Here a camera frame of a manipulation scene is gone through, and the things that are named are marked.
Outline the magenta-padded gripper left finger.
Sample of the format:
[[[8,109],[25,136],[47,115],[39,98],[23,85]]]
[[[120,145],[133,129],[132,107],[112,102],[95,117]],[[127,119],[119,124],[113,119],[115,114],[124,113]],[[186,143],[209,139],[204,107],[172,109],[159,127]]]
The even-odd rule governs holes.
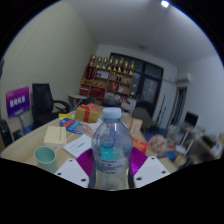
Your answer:
[[[56,172],[55,175],[70,181],[83,188],[89,187],[93,172],[94,161],[92,150],[89,149],[76,159],[68,159]]]

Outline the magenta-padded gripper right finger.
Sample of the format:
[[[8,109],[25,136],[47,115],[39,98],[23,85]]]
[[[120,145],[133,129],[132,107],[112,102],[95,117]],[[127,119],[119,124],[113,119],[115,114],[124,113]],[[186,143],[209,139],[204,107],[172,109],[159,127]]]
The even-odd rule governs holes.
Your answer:
[[[157,157],[147,157],[137,148],[133,148],[128,172],[130,188],[141,188],[169,174],[170,172]]]

